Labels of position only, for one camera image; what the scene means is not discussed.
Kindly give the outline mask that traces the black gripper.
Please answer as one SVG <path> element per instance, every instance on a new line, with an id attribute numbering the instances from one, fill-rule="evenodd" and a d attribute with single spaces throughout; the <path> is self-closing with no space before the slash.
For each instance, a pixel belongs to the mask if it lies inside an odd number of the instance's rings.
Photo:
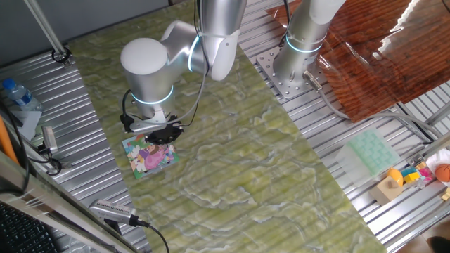
<path id="1" fill-rule="evenodd" d="M 164 129 L 145 135 L 144 141 L 152 145 L 169 145 L 178 139 L 183 132 L 182 126 L 168 124 Z"/>

